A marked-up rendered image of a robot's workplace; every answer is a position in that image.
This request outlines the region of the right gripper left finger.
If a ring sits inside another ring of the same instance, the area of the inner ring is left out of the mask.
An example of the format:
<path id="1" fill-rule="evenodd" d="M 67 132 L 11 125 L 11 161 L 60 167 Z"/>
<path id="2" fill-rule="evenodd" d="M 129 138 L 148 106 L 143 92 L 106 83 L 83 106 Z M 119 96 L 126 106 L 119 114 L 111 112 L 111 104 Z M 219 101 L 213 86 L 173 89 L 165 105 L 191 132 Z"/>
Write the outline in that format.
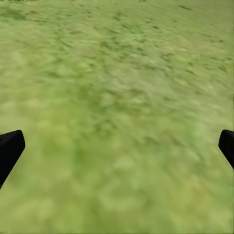
<path id="1" fill-rule="evenodd" d="M 22 130 L 0 135 L 0 188 L 25 149 Z"/>

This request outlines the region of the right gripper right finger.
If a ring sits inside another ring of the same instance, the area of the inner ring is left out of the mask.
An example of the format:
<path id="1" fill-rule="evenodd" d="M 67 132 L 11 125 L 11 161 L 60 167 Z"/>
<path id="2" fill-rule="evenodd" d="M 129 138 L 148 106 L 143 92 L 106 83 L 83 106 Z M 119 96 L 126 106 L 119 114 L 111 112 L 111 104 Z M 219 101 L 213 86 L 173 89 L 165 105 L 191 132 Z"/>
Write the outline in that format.
<path id="1" fill-rule="evenodd" d="M 218 146 L 234 169 L 234 132 L 223 130 Z"/>

